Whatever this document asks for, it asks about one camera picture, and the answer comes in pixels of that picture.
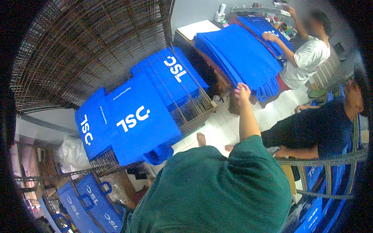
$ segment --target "green t-shirt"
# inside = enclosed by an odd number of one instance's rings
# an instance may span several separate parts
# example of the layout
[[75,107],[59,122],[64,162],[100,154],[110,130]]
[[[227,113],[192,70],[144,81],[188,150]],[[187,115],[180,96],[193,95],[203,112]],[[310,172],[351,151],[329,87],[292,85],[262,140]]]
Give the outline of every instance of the green t-shirt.
[[169,158],[126,232],[280,232],[290,204],[289,181],[254,135],[228,158],[212,146]]

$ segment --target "man in white t-shirt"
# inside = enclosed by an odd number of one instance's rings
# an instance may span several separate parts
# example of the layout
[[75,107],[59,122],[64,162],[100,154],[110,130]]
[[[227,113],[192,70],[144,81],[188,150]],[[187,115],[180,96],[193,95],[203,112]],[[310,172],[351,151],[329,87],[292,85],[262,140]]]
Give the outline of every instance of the man in white t-shirt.
[[326,15],[317,9],[310,12],[310,31],[317,36],[315,38],[305,33],[303,25],[297,19],[294,8],[289,7],[289,13],[295,20],[298,33],[307,42],[294,53],[278,37],[263,33],[262,37],[265,40],[273,41],[279,45],[284,52],[287,63],[284,69],[276,76],[280,87],[278,95],[269,97],[265,102],[259,102],[262,108],[265,108],[269,102],[276,100],[283,91],[297,89],[304,85],[330,56],[329,35],[331,31]]

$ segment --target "blue bag handle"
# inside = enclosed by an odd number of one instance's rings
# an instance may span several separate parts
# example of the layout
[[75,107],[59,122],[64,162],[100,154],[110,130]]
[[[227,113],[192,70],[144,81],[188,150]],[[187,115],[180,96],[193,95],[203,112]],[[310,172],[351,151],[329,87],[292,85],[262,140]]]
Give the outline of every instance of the blue bag handle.
[[87,198],[87,197],[88,197],[88,200],[90,201],[91,204],[89,206],[84,207],[84,209],[85,210],[90,210],[94,207],[95,203],[93,202],[92,198],[88,195],[88,193],[80,195],[79,199],[84,203],[83,198]]
[[104,184],[107,184],[107,186],[109,187],[109,190],[108,191],[106,191],[106,192],[104,192],[104,195],[108,195],[109,193],[111,193],[112,192],[112,186],[110,185],[110,183],[109,182],[107,182],[107,181],[104,181],[104,182],[102,182],[101,184],[99,184],[98,186],[103,186]]
[[61,232],[67,232],[71,228],[70,222],[66,220],[66,218],[62,214],[55,214],[52,216],[53,220],[56,220],[57,218],[63,218],[63,220],[65,220],[65,222],[68,224],[67,227],[59,228]]

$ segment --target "bare foot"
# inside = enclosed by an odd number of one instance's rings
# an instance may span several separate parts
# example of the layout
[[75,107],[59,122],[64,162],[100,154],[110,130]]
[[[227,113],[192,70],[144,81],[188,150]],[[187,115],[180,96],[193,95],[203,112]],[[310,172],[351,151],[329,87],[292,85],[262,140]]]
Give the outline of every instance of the bare foot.
[[197,133],[197,141],[198,141],[198,146],[206,146],[206,138],[205,135],[201,133]]
[[225,150],[231,152],[233,150],[233,145],[226,145]]
[[255,105],[256,102],[258,102],[258,98],[256,97],[256,95],[251,95],[251,96],[249,97],[249,101],[250,101],[250,103],[251,103],[252,105]]

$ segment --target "human hand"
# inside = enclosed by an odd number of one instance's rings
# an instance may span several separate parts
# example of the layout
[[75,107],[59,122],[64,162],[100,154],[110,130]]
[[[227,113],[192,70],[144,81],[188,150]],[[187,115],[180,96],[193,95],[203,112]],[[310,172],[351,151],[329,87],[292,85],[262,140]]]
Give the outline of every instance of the human hand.
[[238,105],[242,107],[249,103],[249,97],[251,94],[250,88],[243,83],[238,83],[237,89],[234,90],[234,95],[238,99]]
[[272,41],[272,42],[275,42],[275,41],[278,39],[277,36],[272,35],[272,34],[267,33],[267,32],[264,32],[261,36],[262,36],[263,39],[266,40],[266,41]]
[[305,110],[305,109],[307,109],[307,106],[299,105],[298,107],[296,107],[296,108],[294,109],[294,112],[295,112],[295,113],[300,113],[301,110]]
[[278,151],[276,151],[276,153],[274,154],[274,157],[276,157],[276,158],[289,158],[286,150],[287,150],[287,148],[285,146],[280,146],[280,149]]
[[296,14],[295,14],[295,10],[294,10],[294,8],[292,8],[292,7],[288,7],[288,12],[290,13],[291,17],[293,17],[293,18],[296,17]]

